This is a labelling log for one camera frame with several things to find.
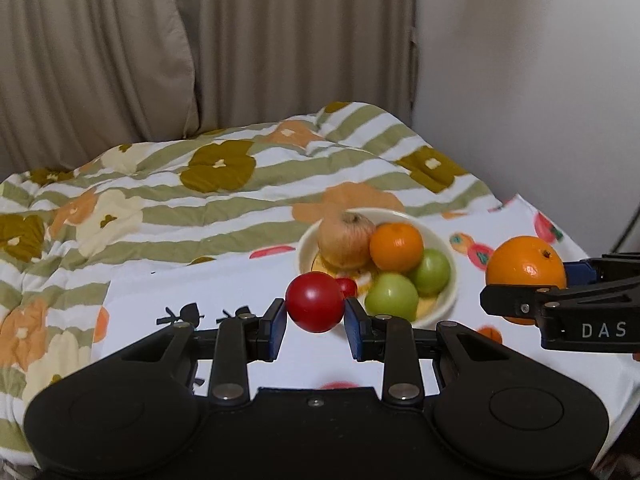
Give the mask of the large orange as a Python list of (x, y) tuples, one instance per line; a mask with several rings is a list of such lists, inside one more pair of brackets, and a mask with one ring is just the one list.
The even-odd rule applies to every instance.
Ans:
[(567, 288), (564, 264), (558, 253), (534, 236), (512, 237), (490, 256), (486, 285), (556, 286)]

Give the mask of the green apple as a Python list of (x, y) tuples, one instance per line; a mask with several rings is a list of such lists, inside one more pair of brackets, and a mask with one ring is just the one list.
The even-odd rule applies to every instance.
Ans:
[(449, 283), (451, 266), (439, 250), (425, 248), (420, 263), (408, 273), (420, 296), (438, 295)]
[(419, 294), (416, 286), (405, 275), (399, 273), (378, 274), (364, 298), (364, 307), (368, 315), (397, 316), (408, 322), (416, 320), (418, 304)]

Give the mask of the cherry tomato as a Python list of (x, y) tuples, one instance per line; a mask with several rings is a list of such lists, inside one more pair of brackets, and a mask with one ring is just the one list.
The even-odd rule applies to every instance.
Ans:
[(308, 272), (296, 276), (285, 292), (288, 316), (309, 333), (325, 333), (341, 322), (344, 296), (331, 275)]
[(352, 278), (344, 276), (336, 278), (335, 281), (344, 298), (358, 297), (358, 284)]

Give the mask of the red wrinkled apple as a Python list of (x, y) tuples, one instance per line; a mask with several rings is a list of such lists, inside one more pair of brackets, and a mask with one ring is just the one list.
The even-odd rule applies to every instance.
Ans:
[(371, 259), (369, 246), (374, 231), (372, 221), (358, 212), (343, 210), (328, 214), (318, 227), (320, 256), (337, 269), (360, 269)]

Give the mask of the small mandarin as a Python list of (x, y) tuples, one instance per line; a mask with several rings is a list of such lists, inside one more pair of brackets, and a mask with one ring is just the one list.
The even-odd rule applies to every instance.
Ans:
[(498, 330), (498, 328), (495, 328), (494, 326), (491, 326), (491, 325), (482, 326), (478, 328), (476, 331), (477, 333), (485, 336), (486, 338), (492, 341), (495, 341), (497, 344), (503, 343), (502, 333), (500, 333), (500, 330)]

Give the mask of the white fruit-print cloth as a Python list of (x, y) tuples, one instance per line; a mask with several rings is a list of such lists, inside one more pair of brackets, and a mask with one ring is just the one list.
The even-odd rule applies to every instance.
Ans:
[[(490, 326), (506, 346), (588, 386), (606, 406), (611, 424), (608, 436), (615, 439), (639, 405), (638, 363), (629, 356), (541, 349), (536, 328), (488, 316), (480, 307), (485, 264), (492, 251), (511, 237), (534, 235), (538, 224), (548, 223), (521, 197), (496, 211), (427, 221), (428, 228), (451, 249), (457, 268), (457, 298), (447, 316), (471, 328)], [(191, 302), (198, 305), (204, 328), (215, 327), (224, 311), (242, 306), (262, 314), (274, 298), (284, 295), (297, 273), (294, 252), (260, 258), (240, 255), (175, 269), (152, 270), (141, 263), (126, 266), (108, 288), (101, 338), (93, 346), (92, 357), (104, 358), (155, 332), (158, 318)], [(250, 366), (253, 389), (320, 389), (334, 384), (374, 388), (382, 384), (381, 364), (356, 363), (341, 326), (329, 333), (311, 334), (290, 323), (277, 361)]]

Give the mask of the cream duck-print plate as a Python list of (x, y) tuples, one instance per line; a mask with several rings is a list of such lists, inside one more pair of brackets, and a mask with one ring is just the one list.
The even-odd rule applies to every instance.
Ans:
[(370, 315), (406, 313), (408, 301), (415, 299), (412, 323), (415, 328), (430, 328), (446, 318), (458, 293), (454, 254), (447, 244), (408, 214), (380, 208), (357, 208), (355, 211), (376, 226), (411, 224), (421, 233), (424, 244), (422, 262), (406, 275), (382, 272), (375, 266), (362, 272), (349, 272), (347, 275), (358, 284), (360, 304)]

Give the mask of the floral striped quilt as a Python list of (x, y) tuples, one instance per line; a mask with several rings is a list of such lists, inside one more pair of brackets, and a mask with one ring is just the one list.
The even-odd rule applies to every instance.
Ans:
[(91, 358), (108, 285), (299, 240), (332, 208), (413, 217), (497, 205), (488, 186), (372, 104), (119, 144), (1, 185), (1, 457), (30, 466), (30, 400)]

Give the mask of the beige curtain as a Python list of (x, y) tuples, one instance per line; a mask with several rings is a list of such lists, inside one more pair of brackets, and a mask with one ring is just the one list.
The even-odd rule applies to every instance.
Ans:
[(416, 0), (1, 0), (1, 171), (361, 101), (411, 118)]

